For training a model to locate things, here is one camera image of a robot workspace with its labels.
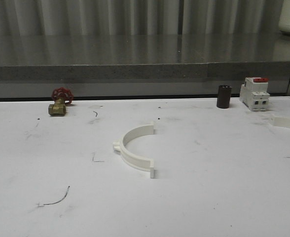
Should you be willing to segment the brass valve red handwheel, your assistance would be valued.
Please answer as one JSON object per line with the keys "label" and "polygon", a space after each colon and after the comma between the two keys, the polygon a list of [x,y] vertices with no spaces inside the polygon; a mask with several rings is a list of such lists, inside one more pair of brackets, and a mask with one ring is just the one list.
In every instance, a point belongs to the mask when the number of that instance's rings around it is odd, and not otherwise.
{"label": "brass valve red handwheel", "polygon": [[51,95],[54,104],[48,106],[48,113],[51,116],[64,116],[66,114],[66,105],[70,105],[74,95],[69,89],[60,87],[52,91]]}

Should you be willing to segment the white half-ring pipe clamp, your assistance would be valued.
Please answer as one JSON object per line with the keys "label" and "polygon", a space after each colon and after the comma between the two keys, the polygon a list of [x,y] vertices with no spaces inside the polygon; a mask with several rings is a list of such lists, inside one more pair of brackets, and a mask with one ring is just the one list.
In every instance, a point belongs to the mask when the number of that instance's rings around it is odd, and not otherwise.
{"label": "white half-ring pipe clamp", "polygon": [[154,130],[154,122],[140,125],[127,131],[112,143],[113,150],[119,153],[128,166],[149,173],[151,179],[155,178],[154,159],[133,151],[129,145],[140,137],[153,135]]}

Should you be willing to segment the grey stone counter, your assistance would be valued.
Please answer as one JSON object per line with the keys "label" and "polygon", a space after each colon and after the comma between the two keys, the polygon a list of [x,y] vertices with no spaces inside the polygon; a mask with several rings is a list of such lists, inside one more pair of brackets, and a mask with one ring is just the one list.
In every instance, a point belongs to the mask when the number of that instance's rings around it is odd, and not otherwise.
{"label": "grey stone counter", "polygon": [[0,100],[207,97],[246,77],[290,95],[290,36],[279,33],[134,36],[0,36]]}

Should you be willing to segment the dark brown cylinder coupling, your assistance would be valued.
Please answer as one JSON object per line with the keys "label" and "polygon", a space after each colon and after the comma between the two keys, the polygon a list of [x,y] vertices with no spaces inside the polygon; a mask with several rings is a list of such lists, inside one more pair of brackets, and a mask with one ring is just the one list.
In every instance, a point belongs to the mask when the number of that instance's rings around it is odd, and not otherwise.
{"label": "dark brown cylinder coupling", "polygon": [[232,87],[229,85],[220,85],[217,94],[217,107],[221,109],[229,108]]}

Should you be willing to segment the white circuit breaker red switch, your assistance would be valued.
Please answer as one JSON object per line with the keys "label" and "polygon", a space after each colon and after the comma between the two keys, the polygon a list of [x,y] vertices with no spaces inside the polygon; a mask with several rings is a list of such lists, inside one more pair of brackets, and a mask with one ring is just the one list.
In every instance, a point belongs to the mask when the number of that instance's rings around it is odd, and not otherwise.
{"label": "white circuit breaker red switch", "polygon": [[250,111],[266,111],[270,97],[267,89],[268,78],[245,78],[244,84],[241,85],[240,101],[244,103]]}

